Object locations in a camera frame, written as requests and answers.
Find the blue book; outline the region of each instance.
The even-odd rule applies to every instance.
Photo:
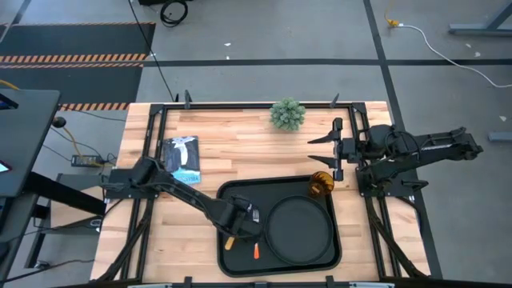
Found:
[[[167,172],[185,184],[200,183],[198,136],[165,139],[162,148]]]

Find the small potted plant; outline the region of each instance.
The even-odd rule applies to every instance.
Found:
[[[293,98],[284,98],[270,108],[270,121],[278,129],[286,131],[297,131],[301,124],[304,123],[304,114],[306,108],[300,106],[299,101]]]

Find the orange and black striped tape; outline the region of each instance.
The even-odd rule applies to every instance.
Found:
[[[61,104],[59,111],[99,111],[99,110],[128,110],[129,103],[67,103]]]
[[[140,22],[141,25],[155,25],[155,22]],[[96,22],[96,23],[19,23],[13,26],[86,26],[86,25],[137,25],[136,22]]]
[[[20,55],[0,56],[5,63],[62,63],[62,62],[108,62],[141,61],[146,54],[86,54],[86,55]]]
[[[140,63],[95,63],[56,65],[0,65],[0,69],[49,69],[49,68],[91,68],[91,67],[144,67]]]

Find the black rubber mat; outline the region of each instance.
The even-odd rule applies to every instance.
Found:
[[[154,28],[142,23],[150,43]],[[0,43],[0,62],[143,60],[148,53],[137,23],[14,25]]]
[[[20,89],[61,91],[61,110],[126,110],[141,74],[132,63],[0,66],[0,79]]]

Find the gray floor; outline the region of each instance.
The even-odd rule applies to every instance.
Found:
[[[435,59],[413,30],[389,30],[383,19],[387,1],[372,0],[379,33],[389,59]],[[451,22],[484,22],[505,0],[395,1],[390,16],[418,26],[431,44],[451,58],[512,58],[512,38],[454,37]],[[0,22],[11,22],[21,0],[0,2]],[[141,21],[156,21],[149,8],[135,5]],[[158,24],[154,51],[159,60],[261,58],[376,59],[362,1],[195,0],[189,17],[173,29]],[[32,0],[22,23],[132,22],[124,0]],[[498,84],[512,83],[511,66],[479,66]],[[173,92],[188,89],[195,101],[265,101],[293,96],[300,100],[387,100],[377,66],[224,66],[163,68]],[[508,177],[512,145],[490,143],[490,131],[512,131],[512,88],[494,89],[482,78],[452,66],[390,68],[406,128],[413,134],[466,126],[485,152],[472,162],[440,162],[418,171],[430,185],[426,208],[444,278],[512,283],[512,202]],[[144,68],[138,102],[169,99],[156,68]],[[123,118],[126,112],[97,112]],[[117,153],[120,122],[103,121],[75,112],[62,113],[78,141],[102,155]],[[70,144],[50,132],[45,144],[65,156]],[[92,174],[71,168],[43,148],[37,172]],[[30,246],[24,240],[18,265]],[[41,259],[61,262],[94,257],[96,237],[50,236]],[[85,282],[91,265],[76,264],[48,271],[10,286],[56,286]],[[28,270],[13,269],[11,276]]]

